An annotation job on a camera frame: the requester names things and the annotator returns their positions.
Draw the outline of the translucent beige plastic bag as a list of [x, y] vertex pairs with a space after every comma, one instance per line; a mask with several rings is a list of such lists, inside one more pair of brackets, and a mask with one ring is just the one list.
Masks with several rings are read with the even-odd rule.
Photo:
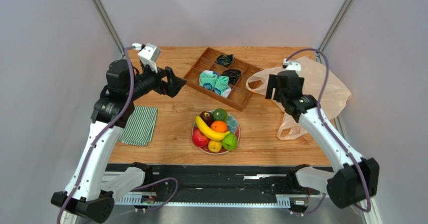
[[[325, 79], [326, 67], [308, 57], [300, 57], [297, 61], [301, 64], [301, 71], [298, 75], [304, 78], [303, 93], [310, 94], [318, 99]], [[249, 77], [246, 87], [252, 93], [265, 96], [269, 75], [277, 74], [283, 70], [282, 67], [274, 67], [257, 72]], [[329, 120], [336, 118], [351, 97], [352, 94], [346, 85], [332, 72], [329, 72], [327, 85], [320, 103], [327, 118]], [[295, 140], [305, 134], [307, 134], [307, 131], [292, 116], [284, 113], [282, 124], [277, 131], [278, 139], [282, 141]]]

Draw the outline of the yellow banana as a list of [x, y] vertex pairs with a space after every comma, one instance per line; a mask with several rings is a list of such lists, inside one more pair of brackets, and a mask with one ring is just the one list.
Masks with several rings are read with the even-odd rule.
[[227, 135], [229, 135], [231, 132], [227, 131], [224, 133], [216, 132], [212, 130], [203, 120], [200, 116], [195, 117], [195, 123], [199, 130], [207, 136], [209, 139], [214, 141], [222, 141]]

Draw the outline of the light green fruit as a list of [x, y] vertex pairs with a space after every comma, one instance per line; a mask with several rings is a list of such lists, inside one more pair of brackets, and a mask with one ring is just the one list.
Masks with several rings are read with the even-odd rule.
[[231, 151], [237, 147], [238, 139], [235, 134], [229, 134], [221, 141], [221, 143], [223, 148]]

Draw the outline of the yellow orange fruit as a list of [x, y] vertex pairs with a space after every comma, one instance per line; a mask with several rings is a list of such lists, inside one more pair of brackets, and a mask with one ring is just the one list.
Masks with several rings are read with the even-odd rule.
[[223, 146], [222, 146], [221, 141], [210, 140], [207, 147], [208, 147], [208, 150], [210, 152], [218, 153], [222, 149]]

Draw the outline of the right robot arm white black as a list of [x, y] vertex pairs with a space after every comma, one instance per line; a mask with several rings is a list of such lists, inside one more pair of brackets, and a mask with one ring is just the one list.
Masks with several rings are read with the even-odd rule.
[[371, 197], [377, 192], [380, 166], [356, 151], [328, 120], [320, 103], [310, 94], [303, 94], [304, 79], [294, 70], [285, 70], [268, 78], [267, 99], [282, 104], [313, 137], [327, 156], [332, 172], [307, 164], [298, 165], [288, 176], [294, 187], [308, 187], [327, 194], [338, 208], [354, 205], [364, 212], [372, 209]]

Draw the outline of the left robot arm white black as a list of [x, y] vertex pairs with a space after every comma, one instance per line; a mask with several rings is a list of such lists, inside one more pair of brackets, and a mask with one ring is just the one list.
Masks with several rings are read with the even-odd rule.
[[131, 114], [134, 101], [151, 91], [175, 97], [186, 85], [170, 67], [135, 71], [125, 59], [109, 65], [107, 84], [91, 115], [90, 131], [84, 152], [70, 182], [55, 192], [51, 203], [60, 208], [58, 223], [104, 223], [115, 203], [131, 191], [156, 185], [151, 166], [132, 163], [125, 172], [103, 183], [103, 175], [113, 148]]

